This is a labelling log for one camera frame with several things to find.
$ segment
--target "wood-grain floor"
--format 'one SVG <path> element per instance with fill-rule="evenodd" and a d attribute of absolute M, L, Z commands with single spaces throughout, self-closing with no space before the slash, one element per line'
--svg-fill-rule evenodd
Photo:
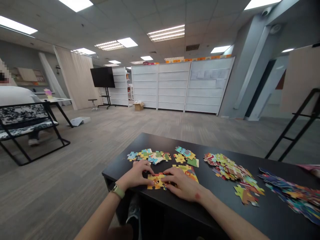
<path fill-rule="evenodd" d="M 141 132 L 264 157 L 289 121 L 261 118 L 248 122 L 121 106 L 97 112 L 74 111 L 71 106 L 63 109 L 70 119 L 91 117 L 90 123 L 71 129 L 54 109 L 60 134 L 71 141 L 69 146 L 23 167 L 0 149 L 1 239 L 72 239 L 107 195 L 102 170 Z M 294 137 L 304 123 L 298 121 L 289 136 Z M 316 121 L 284 162 L 319 164 L 319 132 Z M 35 148 L 26 145 L 26 137 L 19 142 L 34 156 L 58 144 L 52 133 L 43 132 L 40 137 L 43 142 Z M 271 158 L 279 157 L 289 143 L 284 140 Z M 5 145 L 19 153 L 12 143 Z"/>

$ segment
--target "white shirt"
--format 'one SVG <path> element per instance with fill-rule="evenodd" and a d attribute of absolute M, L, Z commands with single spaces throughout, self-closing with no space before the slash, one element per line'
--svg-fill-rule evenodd
<path fill-rule="evenodd" d="M 0 106 L 41 102 L 29 89 L 15 86 L 0 86 Z"/>

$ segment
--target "chair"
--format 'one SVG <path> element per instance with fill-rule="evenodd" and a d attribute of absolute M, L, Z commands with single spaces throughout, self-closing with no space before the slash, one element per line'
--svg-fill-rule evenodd
<path fill-rule="evenodd" d="M 59 125 L 58 122 L 53 121 L 50 116 L 49 102 L 41 102 L 41 103 L 29 103 L 29 104 L 18 104 L 18 105 L 10 105 L 10 106 L 0 106 L 0 125 L 3 130 L 0 130 L 0 145 L 5 150 L 5 152 L 15 161 L 15 163 L 19 166 L 24 166 L 31 162 L 34 162 L 50 153 L 53 153 L 63 147 L 66 147 L 70 144 L 69 141 L 63 139 L 56 126 Z M 41 122 L 39 124 L 31 125 L 28 127 L 20 127 L 18 128 L 17 124 L 28 123 L 32 120 L 39 119 L 48 119 L 47 121 Z M 53 128 L 56 132 L 58 139 L 61 141 L 62 146 L 58 147 L 48 153 L 41 155 L 35 159 L 31 159 L 29 155 L 25 152 L 25 150 L 21 147 L 21 145 L 17 142 L 16 138 L 27 135 L 33 131 L 44 130 L 47 128 Z M 11 152 L 2 144 L 2 141 L 12 140 L 19 150 L 23 153 L 23 155 L 27 158 L 28 162 L 21 163 L 16 159 L 15 156 L 11 154 Z"/>
<path fill-rule="evenodd" d="M 92 101 L 92 103 L 93 103 L 93 108 L 91 109 L 91 111 L 93 111 L 93 110 L 99 110 L 99 106 L 98 107 L 96 107 L 96 105 L 94 104 L 94 101 L 96 101 L 97 99 L 88 99 L 88 101 Z"/>

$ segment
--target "stool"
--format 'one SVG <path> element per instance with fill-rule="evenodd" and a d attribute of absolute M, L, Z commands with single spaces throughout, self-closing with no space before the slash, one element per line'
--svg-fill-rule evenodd
<path fill-rule="evenodd" d="M 93 108 L 91 109 L 91 111 L 93 110 L 99 110 L 99 107 L 96 107 L 96 105 L 94 104 L 94 101 L 96 101 L 97 99 L 88 99 L 88 101 L 92 101 L 93 103 Z"/>

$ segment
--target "tv stand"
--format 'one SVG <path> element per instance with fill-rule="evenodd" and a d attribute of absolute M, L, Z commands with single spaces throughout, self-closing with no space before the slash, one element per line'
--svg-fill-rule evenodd
<path fill-rule="evenodd" d="M 106 95 L 101 95 L 101 97 L 106 97 L 108 103 L 104 103 L 103 105 L 98 105 L 98 107 L 107 106 L 107 109 L 109 109 L 109 107 L 111 107 L 111 106 L 116 107 L 116 105 L 111 104 L 108 88 L 105 87 L 104 89 L 106 90 Z"/>

